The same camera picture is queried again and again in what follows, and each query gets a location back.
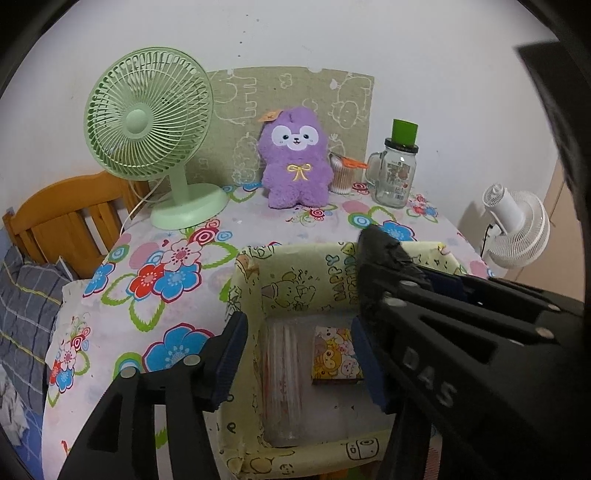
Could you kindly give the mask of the cartoon tissue pack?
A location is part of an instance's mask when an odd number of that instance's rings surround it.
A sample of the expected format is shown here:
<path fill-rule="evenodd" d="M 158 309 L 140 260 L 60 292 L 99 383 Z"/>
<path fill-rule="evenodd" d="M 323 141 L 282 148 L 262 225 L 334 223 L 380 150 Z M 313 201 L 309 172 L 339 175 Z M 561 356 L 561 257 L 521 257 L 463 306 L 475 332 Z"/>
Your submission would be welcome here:
<path fill-rule="evenodd" d="M 312 344 L 312 384 L 345 385 L 363 381 L 363 370 L 356 358 L 349 328 L 317 326 Z"/>

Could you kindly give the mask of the beige wardrobe door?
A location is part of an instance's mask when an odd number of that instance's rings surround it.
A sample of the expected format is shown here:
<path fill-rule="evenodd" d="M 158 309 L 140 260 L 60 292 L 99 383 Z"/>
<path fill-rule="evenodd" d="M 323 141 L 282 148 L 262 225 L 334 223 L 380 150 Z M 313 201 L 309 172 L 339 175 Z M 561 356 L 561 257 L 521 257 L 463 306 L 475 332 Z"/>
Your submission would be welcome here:
<path fill-rule="evenodd" d="M 509 270 L 505 278 L 583 301 L 585 266 L 581 226 L 560 162 L 556 164 L 544 205 L 551 229 L 546 249 L 535 262 Z"/>

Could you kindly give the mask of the grey plaid bedding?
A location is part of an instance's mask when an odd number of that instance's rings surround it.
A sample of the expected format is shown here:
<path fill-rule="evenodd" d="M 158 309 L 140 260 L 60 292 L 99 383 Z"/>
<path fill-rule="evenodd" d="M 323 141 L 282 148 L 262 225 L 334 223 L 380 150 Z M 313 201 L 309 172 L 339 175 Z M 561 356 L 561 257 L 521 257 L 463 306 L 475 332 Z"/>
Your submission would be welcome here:
<path fill-rule="evenodd" d="M 25 406 L 38 415 L 44 411 L 45 356 L 62 288 L 72 280 L 62 264 L 39 265 L 15 246 L 1 260 L 1 366 Z"/>

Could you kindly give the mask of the yellow cartoon storage box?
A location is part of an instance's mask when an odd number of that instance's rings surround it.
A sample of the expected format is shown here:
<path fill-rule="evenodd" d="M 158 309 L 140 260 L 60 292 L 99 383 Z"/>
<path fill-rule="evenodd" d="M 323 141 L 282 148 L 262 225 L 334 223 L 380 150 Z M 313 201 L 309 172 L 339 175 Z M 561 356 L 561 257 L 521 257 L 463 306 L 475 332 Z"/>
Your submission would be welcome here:
<path fill-rule="evenodd" d="M 370 399 L 352 323 L 353 242 L 249 247 L 228 309 L 249 321 L 218 412 L 218 446 L 239 479 L 293 479 L 379 461 L 393 421 Z"/>

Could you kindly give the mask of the wooden bed headboard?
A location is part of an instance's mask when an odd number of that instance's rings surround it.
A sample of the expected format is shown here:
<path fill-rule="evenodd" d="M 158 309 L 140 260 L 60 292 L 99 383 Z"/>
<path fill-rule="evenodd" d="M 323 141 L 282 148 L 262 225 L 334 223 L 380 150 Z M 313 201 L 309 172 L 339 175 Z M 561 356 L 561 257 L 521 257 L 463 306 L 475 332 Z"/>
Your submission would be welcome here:
<path fill-rule="evenodd" d="M 63 259 L 90 278 L 104 258 L 99 246 L 111 249 L 119 238 L 116 203 L 130 211 L 147 193 L 145 181 L 129 183 L 107 172 L 77 176 L 43 188 L 2 220 L 13 244 L 34 262 Z"/>

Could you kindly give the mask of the clear striped plastic pack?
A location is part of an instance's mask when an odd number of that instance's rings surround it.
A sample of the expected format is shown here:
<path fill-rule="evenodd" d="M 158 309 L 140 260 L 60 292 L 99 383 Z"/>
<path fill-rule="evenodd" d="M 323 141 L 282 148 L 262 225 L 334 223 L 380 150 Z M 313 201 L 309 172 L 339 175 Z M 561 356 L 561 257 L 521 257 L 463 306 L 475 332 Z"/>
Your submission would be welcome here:
<path fill-rule="evenodd" d="M 274 321 L 263 339 L 264 435 L 273 446 L 296 446 L 303 422 L 296 328 Z"/>

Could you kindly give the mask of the purple plush toy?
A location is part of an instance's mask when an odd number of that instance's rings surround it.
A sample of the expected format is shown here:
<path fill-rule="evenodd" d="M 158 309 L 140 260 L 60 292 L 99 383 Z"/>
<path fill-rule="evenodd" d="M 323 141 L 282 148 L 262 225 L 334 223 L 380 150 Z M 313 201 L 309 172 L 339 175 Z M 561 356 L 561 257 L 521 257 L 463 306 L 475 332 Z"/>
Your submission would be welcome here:
<path fill-rule="evenodd" d="M 304 106 L 280 111 L 264 123 L 257 151 L 264 162 L 262 185 L 271 209 L 328 204 L 334 172 L 328 136 L 314 111 Z"/>

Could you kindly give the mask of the floral tablecloth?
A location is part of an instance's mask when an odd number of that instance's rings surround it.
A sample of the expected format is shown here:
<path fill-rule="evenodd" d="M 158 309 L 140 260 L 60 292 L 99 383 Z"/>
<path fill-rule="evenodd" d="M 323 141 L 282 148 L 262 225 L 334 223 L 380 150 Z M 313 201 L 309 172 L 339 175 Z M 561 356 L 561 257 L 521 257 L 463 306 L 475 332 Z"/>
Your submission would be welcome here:
<path fill-rule="evenodd" d="M 452 274 L 489 274 L 472 245 L 420 194 L 405 208 L 391 209 L 356 184 L 324 207 L 271 209 L 255 186 L 229 186 L 226 193 L 221 213 L 181 230 L 157 229 L 147 214 L 137 215 L 93 275 L 64 301 L 48 352 L 41 450 L 46 478 L 61 476 L 81 429 L 123 369 L 168 369 L 221 334 L 233 313 L 228 297 L 235 260 L 245 248 L 356 244 L 363 228 L 377 225 L 420 264 Z M 221 474 L 235 477 L 219 454 L 219 409 L 206 420 L 208 443 Z"/>

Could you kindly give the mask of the black plastic bag bundle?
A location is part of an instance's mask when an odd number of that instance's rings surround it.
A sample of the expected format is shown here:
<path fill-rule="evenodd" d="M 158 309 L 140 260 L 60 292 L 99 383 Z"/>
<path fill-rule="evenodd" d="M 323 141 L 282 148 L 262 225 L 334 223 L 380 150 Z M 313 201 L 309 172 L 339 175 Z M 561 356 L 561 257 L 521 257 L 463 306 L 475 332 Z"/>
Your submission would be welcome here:
<path fill-rule="evenodd" d="M 356 251 L 356 272 L 371 269 L 387 273 L 413 274 L 415 264 L 402 243 L 377 225 L 363 229 Z"/>

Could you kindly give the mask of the cotton swab jar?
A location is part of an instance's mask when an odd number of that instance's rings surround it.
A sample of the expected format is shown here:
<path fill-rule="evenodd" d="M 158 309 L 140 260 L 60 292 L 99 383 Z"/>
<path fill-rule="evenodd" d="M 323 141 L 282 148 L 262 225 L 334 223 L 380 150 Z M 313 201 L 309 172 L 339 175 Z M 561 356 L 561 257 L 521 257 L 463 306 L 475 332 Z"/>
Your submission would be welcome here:
<path fill-rule="evenodd" d="M 332 183 L 329 190 L 335 194 L 349 194 L 353 190 L 356 178 L 368 169 L 368 164 L 335 153 L 329 153 L 329 162 L 332 166 Z"/>

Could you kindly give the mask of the glass jar green lid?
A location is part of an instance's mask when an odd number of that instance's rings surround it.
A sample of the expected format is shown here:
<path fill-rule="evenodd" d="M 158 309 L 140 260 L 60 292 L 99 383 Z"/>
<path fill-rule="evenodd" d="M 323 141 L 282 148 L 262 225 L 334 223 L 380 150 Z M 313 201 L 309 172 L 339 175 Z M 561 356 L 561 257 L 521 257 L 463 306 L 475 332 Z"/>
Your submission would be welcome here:
<path fill-rule="evenodd" d="M 377 203 L 395 209 L 406 207 L 417 169 L 417 133 L 417 124 L 394 119 L 385 149 L 370 154 L 366 182 Z"/>

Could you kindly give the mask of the white standing fan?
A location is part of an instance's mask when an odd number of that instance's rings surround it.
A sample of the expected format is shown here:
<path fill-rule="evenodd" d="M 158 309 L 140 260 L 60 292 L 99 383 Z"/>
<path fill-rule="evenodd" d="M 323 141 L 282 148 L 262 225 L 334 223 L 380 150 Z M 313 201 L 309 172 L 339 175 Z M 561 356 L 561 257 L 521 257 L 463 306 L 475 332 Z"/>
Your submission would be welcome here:
<path fill-rule="evenodd" d="M 544 252 L 550 238 L 550 221 L 543 202 L 532 192 L 491 185 L 483 205 L 500 229 L 488 247 L 490 259 L 506 270 L 524 268 Z"/>

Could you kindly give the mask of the green desk fan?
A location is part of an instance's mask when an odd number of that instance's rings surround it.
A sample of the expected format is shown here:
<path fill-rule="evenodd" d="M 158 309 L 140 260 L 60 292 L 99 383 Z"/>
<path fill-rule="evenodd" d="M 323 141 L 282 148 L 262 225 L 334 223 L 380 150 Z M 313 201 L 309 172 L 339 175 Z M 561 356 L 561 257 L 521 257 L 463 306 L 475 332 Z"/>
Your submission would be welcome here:
<path fill-rule="evenodd" d="M 186 178 L 212 115 L 211 81 L 197 60 L 174 48 L 146 47 L 115 61 L 96 81 L 84 133 L 92 156 L 110 174 L 169 181 L 170 192 L 150 220 L 161 230 L 179 230 L 204 223 L 228 204 L 221 187 Z"/>

